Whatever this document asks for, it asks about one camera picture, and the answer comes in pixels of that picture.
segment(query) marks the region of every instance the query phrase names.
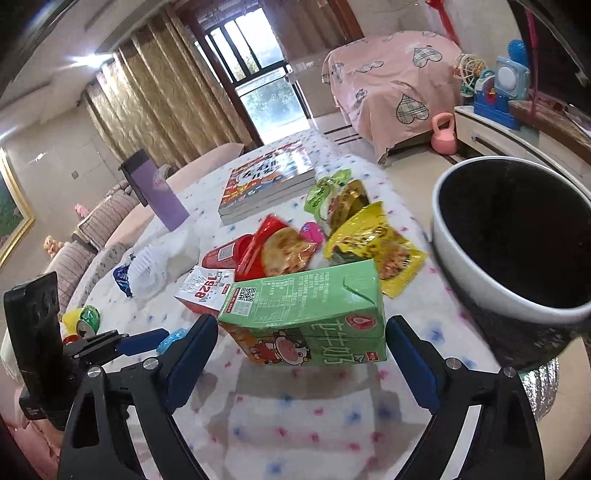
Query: toy ferris wheel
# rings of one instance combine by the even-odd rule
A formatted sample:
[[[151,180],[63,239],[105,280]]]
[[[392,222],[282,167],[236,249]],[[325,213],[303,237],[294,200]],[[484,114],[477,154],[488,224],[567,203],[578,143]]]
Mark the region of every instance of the toy ferris wheel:
[[[463,97],[474,96],[474,86],[480,74],[486,70],[486,63],[480,57],[472,54],[461,54],[453,62],[453,76],[462,81],[460,94]]]

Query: red snack bag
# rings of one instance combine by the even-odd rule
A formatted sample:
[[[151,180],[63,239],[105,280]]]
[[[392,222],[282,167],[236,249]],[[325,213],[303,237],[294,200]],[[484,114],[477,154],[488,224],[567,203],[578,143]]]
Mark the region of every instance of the red snack bag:
[[[316,245],[275,215],[268,215],[255,232],[240,261],[234,281],[276,277],[305,269]]]

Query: cartoon cow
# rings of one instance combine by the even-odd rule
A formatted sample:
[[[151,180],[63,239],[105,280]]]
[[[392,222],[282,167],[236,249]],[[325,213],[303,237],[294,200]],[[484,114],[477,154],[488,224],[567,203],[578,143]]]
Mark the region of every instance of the cartoon cow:
[[[266,364],[285,362],[290,365],[301,365],[310,359],[310,350],[303,337],[295,339],[284,331],[275,334],[275,341],[259,340],[251,347],[251,352],[257,360],[264,360]]]

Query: red decoration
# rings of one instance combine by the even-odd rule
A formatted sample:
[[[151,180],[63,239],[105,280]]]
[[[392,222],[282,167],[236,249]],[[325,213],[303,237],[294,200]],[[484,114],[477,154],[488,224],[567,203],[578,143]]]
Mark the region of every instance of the red decoration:
[[[434,8],[439,12],[439,16],[441,17],[441,23],[443,24],[443,28],[447,32],[447,36],[450,40],[455,42],[458,46],[460,45],[460,41],[457,39],[456,31],[453,29],[452,21],[449,18],[445,10],[445,6],[443,5],[443,0],[425,0],[427,5]]]

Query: stack of books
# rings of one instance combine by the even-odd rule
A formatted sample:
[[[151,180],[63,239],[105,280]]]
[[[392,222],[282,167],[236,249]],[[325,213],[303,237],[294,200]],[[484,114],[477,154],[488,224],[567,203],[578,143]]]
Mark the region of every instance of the stack of books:
[[[308,193],[314,165],[300,141],[291,142],[234,168],[218,212],[224,225]]]

